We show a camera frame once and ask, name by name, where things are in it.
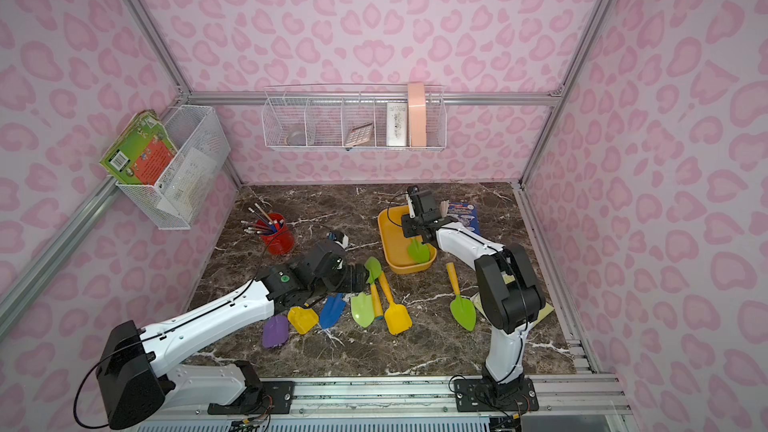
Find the light green shovel wooden handle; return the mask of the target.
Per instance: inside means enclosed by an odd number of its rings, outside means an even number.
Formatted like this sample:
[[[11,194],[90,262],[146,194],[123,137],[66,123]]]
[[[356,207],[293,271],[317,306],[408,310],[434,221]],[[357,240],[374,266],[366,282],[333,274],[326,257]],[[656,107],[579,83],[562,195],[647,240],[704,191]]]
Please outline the light green shovel wooden handle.
[[[369,257],[366,260],[364,267],[367,271],[367,275],[365,276],[366,284],[371,287],[382,272],[381,263],[377,258]],[[362,328],[367,328],[373,323],[376,315],[374,300],[371,294],[363,291],[353,296],[350,299],[350,307],[353,320],[357,325]]]

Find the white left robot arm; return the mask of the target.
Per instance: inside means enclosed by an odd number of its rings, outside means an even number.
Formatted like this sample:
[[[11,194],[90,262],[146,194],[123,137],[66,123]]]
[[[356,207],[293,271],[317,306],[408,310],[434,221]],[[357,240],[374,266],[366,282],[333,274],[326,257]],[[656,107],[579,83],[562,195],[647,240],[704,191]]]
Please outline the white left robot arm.
[[[95,367],[107,426],[123,430],[164,409],[204,405],[213,415],[261,415],[276,409],[246,360],[220,367],[189,366],[186,359],[253,323],[314,298],[358,293],[370,277],[346,259],[348,239],[332,232],[298,258],[262,267],[234,291],[189,312],[138,327],[112,329]]]

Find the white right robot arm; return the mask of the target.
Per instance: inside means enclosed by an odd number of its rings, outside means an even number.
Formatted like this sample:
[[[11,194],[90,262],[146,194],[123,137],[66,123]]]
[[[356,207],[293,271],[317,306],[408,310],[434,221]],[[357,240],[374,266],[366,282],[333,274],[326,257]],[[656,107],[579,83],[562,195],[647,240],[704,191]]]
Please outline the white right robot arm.
[[[524,378],[527,335],[546,300],[524,247],[505,246],[442,214],[432,193],[407,188],[409,212],[401,217],[403,235],[461,260],[474,270],[481,304],[492,326],[483,376],[497,387],[519,387]]]

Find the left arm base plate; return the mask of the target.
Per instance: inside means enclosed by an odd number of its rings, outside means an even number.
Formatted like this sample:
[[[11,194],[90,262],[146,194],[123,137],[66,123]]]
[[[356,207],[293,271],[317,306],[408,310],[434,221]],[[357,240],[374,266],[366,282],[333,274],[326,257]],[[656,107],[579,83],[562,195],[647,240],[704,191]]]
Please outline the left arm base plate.
[[[211,403],[208,415],[261,416],[262,414],[286,415],[290,413],[296,383],[294,381],[266,381],[259,386],[248,386],[229,405]]]

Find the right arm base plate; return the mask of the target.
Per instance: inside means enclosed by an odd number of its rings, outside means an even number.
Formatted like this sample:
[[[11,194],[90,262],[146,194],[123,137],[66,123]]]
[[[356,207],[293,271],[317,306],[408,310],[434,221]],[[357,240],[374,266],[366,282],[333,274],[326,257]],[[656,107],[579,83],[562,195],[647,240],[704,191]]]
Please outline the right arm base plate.
[[[469,379],[456,375],[449,380],[448,387],[459,412],[503,412],[520,416],[540,408],[533,381],[525,375],[505,384],[488,377]]]

